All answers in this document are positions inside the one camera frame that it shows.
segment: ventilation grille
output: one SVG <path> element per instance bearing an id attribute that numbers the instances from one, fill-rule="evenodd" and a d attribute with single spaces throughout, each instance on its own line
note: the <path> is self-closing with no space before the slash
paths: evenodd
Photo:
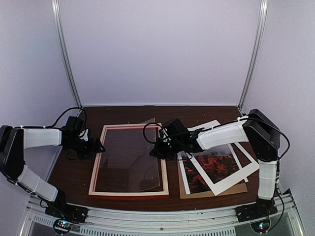
<path id="1" fill-rule="evenodd" d="M 54 221 L 52 219 L 46 218 L 44 216 L 35 215 L 33 218 L 33 222 L 46 225 L 46 226 L 53 226 Z"/>
<path id="2" fill-rule="evenodd" d="M 80 234 L 84 236 L 149 236 L 154 234 L 130 234 L 130 233 L 112 233 L 105 230 L 91 229 L 88 227 L 82 227 Z M 236 236 L 234 227 L 229 227 L 220 230 L 211 230 L 202 233 L 191 234 L 165 234 L 168 236 Z"/>

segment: wooden table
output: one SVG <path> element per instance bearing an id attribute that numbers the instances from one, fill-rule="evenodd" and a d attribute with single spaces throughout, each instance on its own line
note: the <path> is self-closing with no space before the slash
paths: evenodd
<path id="1" fill-rule="evenodd" d="M 142 123 L 151 118 L 164 123 L 171 118 L 179 118 L 186 127 L 193 127 L 214 119 L 225 123 L 236 119 L 240 113 L 236 107 L 86 107 L 88 114 L 87 127 L 92 130 L 92 137 L 100 137 L 103 125 Z M 252 155 L 254 153 L 248 143 L 243 147 Z M 69 158 L 76 158 L 76 153 L 71 152 Z M 258 192 L 258 172 L 248 177 L 247 193 L 228 196 L 209 197 L 199 199 L 180 199 L 178 172 L 176 161 L 167 161 L 167 175 L 169 184 L 169 198 L 139 199 L 139 200 L 113 200 L 100 199 L 88 195 L 91 174 L 95 155 L 92 159 L 84 161 L 69 161 L 66 152 L 59 156 L 53 169 L 49 182 L 66 193 L 69 203 L 119 210 L 192 210 L 227 207 L 254 202 Z M 240 158 L 242 165 L 247 160 Z"/>

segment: picture of red trees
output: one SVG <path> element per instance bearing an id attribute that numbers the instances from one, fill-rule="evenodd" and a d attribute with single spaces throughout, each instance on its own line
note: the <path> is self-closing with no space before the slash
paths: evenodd
<path id="1" fill-rule="evenodd" d="M 217 183 L 239 170 L 228 146 L 221 146 L 202 153 L 197 153 L 194 154 L 194 157 L 213 183 Z M 185 154 L 182 154 L 182 159 L 190 193 L 210 191 L 210 188 L 189 158 Z"/>

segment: white wall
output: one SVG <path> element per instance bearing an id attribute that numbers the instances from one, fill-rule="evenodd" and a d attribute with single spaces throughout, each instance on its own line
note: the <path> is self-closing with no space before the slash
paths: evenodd
<path id="1" fill-rule="evenodd" d="M 291 140 L 280 180 L 292 190 L 309 236 L 315 232 L 314 98 L 315 1 L 271 0 L 245 109 L 259 108 Z"/>
<path id="2" fill-rule="evenodd" d="M 259 0 L 62 0 L 84 105 L 236 105 Z"/>
<path id="3" fill-rule="evenodd" d="M 75 106 L 50 0 L 0 1 L 0 45 L 0 125 L 52 124 Z M 46 177 L 55 152 L 28 149 L 26 163 Z M 0 174 L 0 199 L 0 234 L 15 236 L 29 196 Z"/>

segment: robotic arm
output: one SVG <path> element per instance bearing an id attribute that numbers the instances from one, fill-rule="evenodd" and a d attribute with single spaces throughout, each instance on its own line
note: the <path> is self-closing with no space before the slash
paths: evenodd
<path id="1" fill-rule="evenodd" d="M 253 220 L 276 213 L 273 196 L 279 176 L 280 132 L 278 128 L 259 110 L 251 110 L 248 116 L 227 124 L 207 127 L 207 124 L 185 128 L 179 119 L 165 123 L 160 138 L 154 142 L 151 156 L 174 159 L 180 151 L 202 152 L 216 146 L 236 142 L 249 142 L 259 162 L 259 189 L 254 205 L 236 209 L 239 221 Z"/>
<path id="2" fill-rule="evenodd" d="M 63 191 L 30 170 L 24 161 L 24 149 L 62 146 L 76 151 L 80 160 L 92 153 L 104 152 L 100 140 L 91 138 L 91 131 L 83 130 L 83 124 L 81 119 L 69 117 L 62 128 L 13 128 L 7 125 L 0 128 L 0 171 L 7 180 L 45 201 L 46 214 L 80 223 L 84 223 L 88 210 L 67 204 Z"/>

